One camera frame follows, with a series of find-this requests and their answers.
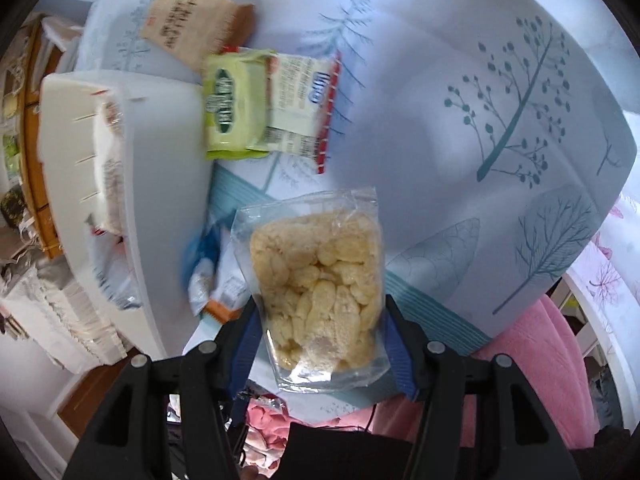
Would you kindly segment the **lace covered cabinet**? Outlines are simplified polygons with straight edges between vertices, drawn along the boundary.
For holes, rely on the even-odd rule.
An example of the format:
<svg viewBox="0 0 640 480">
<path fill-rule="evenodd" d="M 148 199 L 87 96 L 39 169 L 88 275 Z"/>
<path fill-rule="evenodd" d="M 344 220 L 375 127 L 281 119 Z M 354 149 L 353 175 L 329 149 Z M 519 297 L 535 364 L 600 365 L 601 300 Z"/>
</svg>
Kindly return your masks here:
<svg viewBox="0 0 640 480">
<path fill-rule="evenodd" d="M 24 252 L 1 266 L 1 305 L 47 353 L 75 375 L 127 355 L 114 324 L 94 306 L 63 256 Z"/>
</svg>

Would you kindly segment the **white tree print tablecloth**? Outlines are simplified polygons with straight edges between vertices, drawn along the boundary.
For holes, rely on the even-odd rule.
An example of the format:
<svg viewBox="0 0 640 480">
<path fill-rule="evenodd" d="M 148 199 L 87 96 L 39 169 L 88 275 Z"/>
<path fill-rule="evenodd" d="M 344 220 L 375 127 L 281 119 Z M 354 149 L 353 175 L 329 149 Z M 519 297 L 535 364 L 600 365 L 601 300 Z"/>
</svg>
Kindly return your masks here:
<svg viewBox="0 0 640 480">
<path fill-rule="evenodd" d="M 153 0 L 96 0 L 83 70 L 195 75 L 140 37 Z M 339 55 L 326 169 L 285 154 L 224 167 L 274 200 L 375 188 L 438 233 L 480 220 L 449 310 L 489 341 L 575 261 L 620 194 L 636 144 L 575 37 L 535 0 L 235 0 L 256 49 Z"/>
</svg>

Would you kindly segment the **teal striped table runner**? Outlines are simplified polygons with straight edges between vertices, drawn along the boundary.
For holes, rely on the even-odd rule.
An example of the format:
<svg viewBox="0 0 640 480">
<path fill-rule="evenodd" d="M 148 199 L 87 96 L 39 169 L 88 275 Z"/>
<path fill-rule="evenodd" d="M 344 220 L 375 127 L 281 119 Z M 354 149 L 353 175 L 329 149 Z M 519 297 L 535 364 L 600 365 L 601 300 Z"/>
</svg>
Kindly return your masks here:
<svg viewBox="0 0 640 480">
<path fill-rule="evenodd" d="M 220 233 L 220 257 L 209 299 L 226 307 L 239 308 L 250 298 L 241 267 L 230 238 L 236 213 L 242 207 L 253 213 L 244 226 L 249 230 L 271 221 L 297 217 L 304 212 L 329 212 L 344 206 L 372 214 L 370 191 L 348 194 L 322 191 L 313 198 L 297 196 L 283 204 L 258 190 L 224 167 L 213 171 L 208 199 L 209 226 Z M 467 218 L 451 223 L 438 233 L 427 229 L 424 218 L 410 219 L 416 208 L 402 200 L 384 202 L 382 232 L 385 244 L 384 285 L 402 315 L 418 324 L 426 336 L 446 344 L 462 356 L 468 356 L 488 343 L 489 337 L 472 321 L 471 315 L 448 309 L 447 302 L 456 292 L 475 258 L 480 239 L 480 220 Z M 307 362 L 296 364 L 283 358 L 272 362 L 276 340 L 268 332 L 250 371 L 250 380 L 269 391 L 293 394 L 337 396 L 344 402 L 365 406 L 390 396 L 390 364 L 382 350 L 382 328 L 375 327 L 367 339 L 356 345 L 358 356 L 367 363 L 342 372 L 311 370 Z"/>
</svg>

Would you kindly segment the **brown paper snack pack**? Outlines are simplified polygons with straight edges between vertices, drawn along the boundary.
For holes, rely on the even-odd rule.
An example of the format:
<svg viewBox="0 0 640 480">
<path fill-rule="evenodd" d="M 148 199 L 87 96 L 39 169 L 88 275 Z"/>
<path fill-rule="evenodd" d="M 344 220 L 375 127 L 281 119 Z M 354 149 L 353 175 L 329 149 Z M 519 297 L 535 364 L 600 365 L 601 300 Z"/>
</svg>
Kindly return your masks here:
<svg viewBox="0 0 640 480">
<path fill-rule="evenodd" d="M 140 37 L 198 72 L 207 55 L 245 44 L 255 24 L 255 7 L 250 3 L 153 0 Z"/>
</svg>

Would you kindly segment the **blue white snack pack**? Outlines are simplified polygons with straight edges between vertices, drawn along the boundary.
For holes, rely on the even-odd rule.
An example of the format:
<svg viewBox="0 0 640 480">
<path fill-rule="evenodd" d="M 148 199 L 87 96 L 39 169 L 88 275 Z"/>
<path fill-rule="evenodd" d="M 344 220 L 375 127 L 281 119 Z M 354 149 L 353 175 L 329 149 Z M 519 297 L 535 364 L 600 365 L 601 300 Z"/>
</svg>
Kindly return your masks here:
<svg viewBox="0 0 640 480">
<path fill-rule="evenodd" d="M 216 226 L 192 244 L 183 267 L 183 283 L 189 306 L 199 316 L 208 303 L 220 257 L 220 233 Z"/>
</svg>

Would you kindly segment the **clear striped biscuit pack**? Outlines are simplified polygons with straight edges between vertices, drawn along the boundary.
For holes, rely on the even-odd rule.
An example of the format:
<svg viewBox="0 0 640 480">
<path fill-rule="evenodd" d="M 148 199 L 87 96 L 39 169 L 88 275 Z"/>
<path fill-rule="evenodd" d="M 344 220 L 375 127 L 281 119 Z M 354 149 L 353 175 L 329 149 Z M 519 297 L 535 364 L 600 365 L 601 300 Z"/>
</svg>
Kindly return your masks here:
<svg viewBox="0 0 640 480">
<path fill-rule="evenodd" d="M 93 118 L 94 177 L 104 209 L 102 228 L 123 236 L 126 228 L 124 206 L 124 134 L 122 111 L 116 102 L 103 99 Z"/>
</svg>

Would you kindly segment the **orange snack pack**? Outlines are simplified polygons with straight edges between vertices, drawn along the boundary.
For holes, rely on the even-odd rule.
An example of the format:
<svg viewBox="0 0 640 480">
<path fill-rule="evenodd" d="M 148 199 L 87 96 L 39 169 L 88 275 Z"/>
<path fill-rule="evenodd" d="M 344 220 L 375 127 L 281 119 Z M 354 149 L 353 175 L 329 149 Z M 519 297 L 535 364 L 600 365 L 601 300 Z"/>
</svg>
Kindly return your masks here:
<svg viewBox="0 0 640 480">
<path fill-rule="evenodd" d="M 215 299 L 209 299 L 204 307 L 204 311 L 220 324 L 237 320 L 242 310 L 242 307 L 230 309 Z"/>
</svg>

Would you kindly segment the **wooden desk with drawers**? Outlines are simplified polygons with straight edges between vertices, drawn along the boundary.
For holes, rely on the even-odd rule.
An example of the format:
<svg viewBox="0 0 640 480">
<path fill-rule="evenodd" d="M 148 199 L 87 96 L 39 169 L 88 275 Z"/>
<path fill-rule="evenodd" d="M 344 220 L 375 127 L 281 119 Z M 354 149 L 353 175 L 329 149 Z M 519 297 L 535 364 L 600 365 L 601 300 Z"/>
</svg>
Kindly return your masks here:
<svg viewBox="0 0 640 480">
<path fill-rule="evenodd" d="M 22 28 L 27 32 L 25 79 L 18 94 L 21 111 L 21 130 L 18 143 L 21 149 L 22 189 L 36 232 L 37 243 L 49 259 L 62 255 L 44 182 L 43 166 L 38 157 L 40 87 L 43 78 L 52 74 L 62 52 L 58 47 L 44 45 L 41 20 L 33 20 Z"/>
</svg>

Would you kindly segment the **green snack pack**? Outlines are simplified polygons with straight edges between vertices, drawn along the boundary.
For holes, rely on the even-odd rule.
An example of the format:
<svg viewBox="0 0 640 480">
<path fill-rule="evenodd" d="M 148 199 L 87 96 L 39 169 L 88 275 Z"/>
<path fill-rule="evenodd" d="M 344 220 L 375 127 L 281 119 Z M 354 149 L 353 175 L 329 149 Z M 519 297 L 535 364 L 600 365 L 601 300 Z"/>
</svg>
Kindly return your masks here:
<svg viewBox="0 0 640 480">
<path fill-rule="evenodd" d="M 209 55 L 203 70 L 204 134 L 209 159 L 264 158 L 271 50 Z"/>
</svg>

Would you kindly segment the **white red-edged snack pack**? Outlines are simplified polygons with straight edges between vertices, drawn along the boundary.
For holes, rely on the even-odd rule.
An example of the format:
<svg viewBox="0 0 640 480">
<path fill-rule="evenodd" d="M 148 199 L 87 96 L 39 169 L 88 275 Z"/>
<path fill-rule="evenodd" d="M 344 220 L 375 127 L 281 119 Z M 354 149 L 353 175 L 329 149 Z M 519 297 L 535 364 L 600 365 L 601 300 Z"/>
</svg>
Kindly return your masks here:
<svg viewBox="0 0 640 480">
<path fill-rule="evenodd" d="M 252 149 L 308 158 L 323 174 L 341 69 L 339 55 L 274 54 L 268 64 L 267 127 Z"/>
</svg>

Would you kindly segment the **clear bag puffed rice snack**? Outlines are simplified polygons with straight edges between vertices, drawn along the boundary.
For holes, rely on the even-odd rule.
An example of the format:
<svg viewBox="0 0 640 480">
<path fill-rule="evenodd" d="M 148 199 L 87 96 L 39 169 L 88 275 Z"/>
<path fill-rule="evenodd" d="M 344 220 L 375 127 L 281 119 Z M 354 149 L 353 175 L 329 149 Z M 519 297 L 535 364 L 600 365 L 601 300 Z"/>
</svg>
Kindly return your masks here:
<svg viewBox="0 0 640 480">
<path fill-rule="evenodd" d="M 235 214 L 231 243 L 282 389 L 367 387 L 388 371 L 374 188 L 246 206 Z"/>
</svg>

